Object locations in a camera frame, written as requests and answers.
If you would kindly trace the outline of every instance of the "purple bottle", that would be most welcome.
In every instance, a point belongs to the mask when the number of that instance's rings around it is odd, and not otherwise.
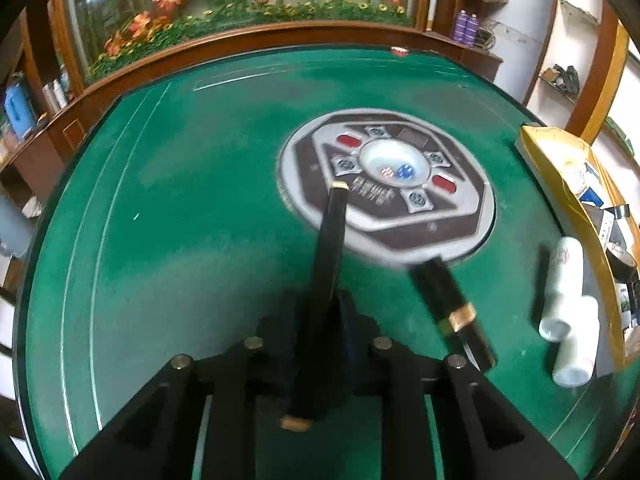
[[[478,17],[475,14],[472,14],[471,17],[466,20],[465,39],[463,41],[466,46],[474,46],[478,29],[480,29]]]
[[[461,10],[456,17],[456,26],[451,35],[453,41],[457,41],[458,43],[465,41],[466,20],[468,20],[468,16],[464,10]]]

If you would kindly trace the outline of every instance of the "blue bottle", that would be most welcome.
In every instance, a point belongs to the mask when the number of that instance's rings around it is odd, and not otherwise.
[[[463,43],[465,41],[467,20],[468,16],[466,15],[466,12],[461,10],[456,17],[456,24],[453,28],[453,34],[451,35],[451,39],[453,41],[457,41],[458,43]]]
[[[18,139],[24,140],[36,124],[36,115],[31,108],[27,92],[15,81],[6,88],[4,111],[9,117],[15,135]]]
[[[478,22],[478,17],[475,14],[472,14],[471,17],[466,20],[465,39],[463,41],[466,46],[474,46],[476,34],[479,29],[480,23]]]

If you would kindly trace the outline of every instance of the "metal screw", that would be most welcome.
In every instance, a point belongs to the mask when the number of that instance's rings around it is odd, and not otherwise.
[[[389,350],[393,346],[390,338],[381,335],[373,340],[373,346],[378,350]]]
[[[466,359],[460,354],[452,354],[447,357],[447,364],[456,370],[460,370],[460,368],[465,367]]]
[[[176,370],[182,370],[183,368],[190,366],[191,363],[193,363],[193,359],[187,354],[178,354],[171,358],[171,366]]]
[[[248,350],[259,350],[260,348],[262,348],[262,346],[264,346],[264,341],[260,336],[252,335],[251,337],[248,337],[244,340],[244,346]]]

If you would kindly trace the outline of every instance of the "red button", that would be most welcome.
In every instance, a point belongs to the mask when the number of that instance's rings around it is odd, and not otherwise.
[[[347,135],[347,134],[338,135],[338,137],[335,140],[337,140],[343,146],[348,146],[349,148],[357,148],[362,144],[362,141],[360,139],[357,139],[356,137],[351,137],[350,135]]]
[[[455,193],[458,189],[455,182],[452,182],[441,175],[433,175],[431,181],[433,182],[434,186],[438,186],[440,189],[444,189],[444,191],[446,191],[447,193]]]

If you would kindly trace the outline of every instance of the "green felt tabletop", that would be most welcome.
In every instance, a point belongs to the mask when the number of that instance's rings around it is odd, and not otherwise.
[[[307,284],[316,232],[281,200],[278,153],[301,124],[358,107],[436,124],[486,169],[495,227],[453,271],[500,358],[489,379],[587,475],[622,429],[638,366],[574,390],[550,378],[555,349],[533,311],[541,254],[561,232],[513,147],[530,117],[437,56],[307,48],[212,62],[132,92],[78,161],[31,262],[18,334],[22,408],[51,477],[171,356],[225,351],[254,332],[282,290]],[[340,284],[385,335],[447,354],[403,270],[347,253]],[[303,436],[263,416],[257,440],[260,480],[295,478],[301,463],[306,478],[380,477],[372,399]]]

